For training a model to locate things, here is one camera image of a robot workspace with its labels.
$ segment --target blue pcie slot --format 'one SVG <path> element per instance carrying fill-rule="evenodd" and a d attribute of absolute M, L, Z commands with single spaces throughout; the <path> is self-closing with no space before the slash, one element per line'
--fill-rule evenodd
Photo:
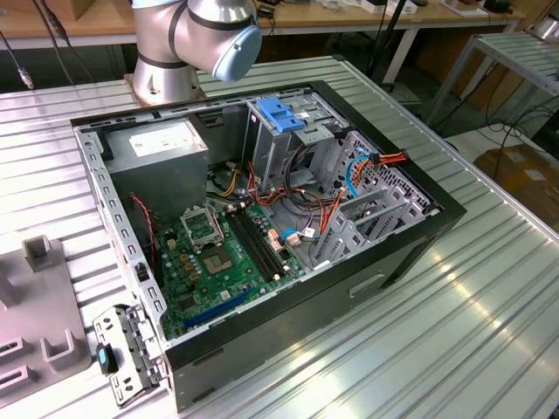
<path fill-rule="evenodd" d="M 219 314 L 223 314 L 226 311 L 231 310 L 232 308 L 243 303 L 253 290 L 254 288 L 249 288 L 248 290 L 244 291 L 242 294 L 239 294 L 237 297 L 234 297 L 229 301 L 225 301 L 219 306 L 215 306 L 210 310 L 203 312 L 202 314 L 198 314 L 192 319 L 185 320 L 183 323 L 184 328 L 188 329 L 189 327 L 199 325 L 200 323 L 204 323 L 206 320 L 212 319 L 214 317 L 217 317 Z"/>

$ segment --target connector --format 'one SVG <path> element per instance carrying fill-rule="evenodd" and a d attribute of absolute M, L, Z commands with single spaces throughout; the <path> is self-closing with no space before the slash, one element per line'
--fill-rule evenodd
<path fill-rule="evenodd" d="M 376 166 L 381 162 L 381 155 L 378 153 L 369 154 L 369 160 Z"/>
<path fill-rule="evenodd" d="M 25 85 L 29 88 L 29 90 L 34 90 L 35 84 L 33 83 L 33 79 L 31 78 L 27 70 L 25 70 L 23 67 L 19 67 L 17 69 L 17 72 L 19 72 L 19 77 L 21 81 L 25 83 Z"/>

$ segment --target aluminum table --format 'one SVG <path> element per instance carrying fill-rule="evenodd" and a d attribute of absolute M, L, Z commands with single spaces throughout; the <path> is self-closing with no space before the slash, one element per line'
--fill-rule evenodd
<path fill-rule="evenodd" d="M 552 96 L 559 95 L 559 78 L 557 78 L 559 45 L 548 44 L 526 32 L 474 35 L 464 47 L 445 82 L 438 90 L 431 111 L 425 120 L 426 124 L 430 125 L 435 115 L 438 114 L 452 86 L 475 50 L 484 52 L 487 58 L 473 75 L 468 87 L 462 93 L 462 98 L 480 83 L 495 61 L 533 84 L 519 103 L 528 103 L 529 98 L 538 88 Z"/>
<path fill-rule="evenodd" d="M 559 237 L 347 62 L 256 65 L 209 96 L 324 79 L 468 212 L 391 288 L 218 389 L 188 417 L 547 417 L 559 403 Z M 124 82 L 0 96 L 0 251 L 64 244 L 92 320 L 130 300 L 86 181 L 70 118 L 136 106 Z M 115 407 L 97 363 L 0 417 L 175 417 L 167 390 Z"/>

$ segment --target blue drive bay bracket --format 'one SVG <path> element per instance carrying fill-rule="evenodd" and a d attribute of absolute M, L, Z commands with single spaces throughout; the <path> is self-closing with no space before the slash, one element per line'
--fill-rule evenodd
<path fill-rule="evenodd" d="M 266 98 L 256 101 L 260 111 L 273 123 L 280 134 L 302 129 L 306 126 L 305 121 L 297 118 L 289 106 L 278 98 Z"/>

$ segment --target grey fixture block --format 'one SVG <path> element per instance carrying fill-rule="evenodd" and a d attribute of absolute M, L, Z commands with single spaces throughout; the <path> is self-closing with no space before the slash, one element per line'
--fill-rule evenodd
<path fill-rule="evenodd" d="M 62 244 L 45 236 L 0 255 L 0 408 L 92 361 Z"/>

